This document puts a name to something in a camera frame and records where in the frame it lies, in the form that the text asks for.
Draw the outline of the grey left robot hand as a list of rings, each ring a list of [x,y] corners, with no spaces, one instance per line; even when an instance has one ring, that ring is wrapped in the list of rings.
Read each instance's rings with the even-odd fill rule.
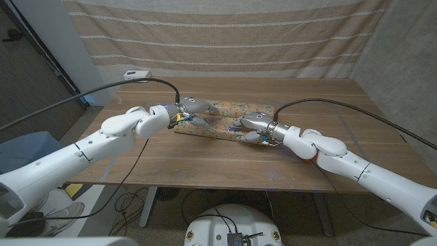
[[[218,113],[218,109],[211,103],[194,97],[184,97],[179,103],[171,103],[165,105],[164,108],[167,110],[170,118],[170,123],[168,129],[173,128],[179,122],[186,121],[190,122],[195,126],[200,126],[206,129],[210,128],[210,125],[197,113],[205,113],[206,111],[212,113]]]

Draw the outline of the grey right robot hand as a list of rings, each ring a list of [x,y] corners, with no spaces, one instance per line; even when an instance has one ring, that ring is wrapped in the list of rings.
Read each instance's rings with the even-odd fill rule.
[[[228,126],[228,129],[230,131],[249,130],[245,135],[238,136],[238,141],[277,146],[283,142],[289,127],[275,122],[265,113],[255,111],[244,113],[234,120]]]

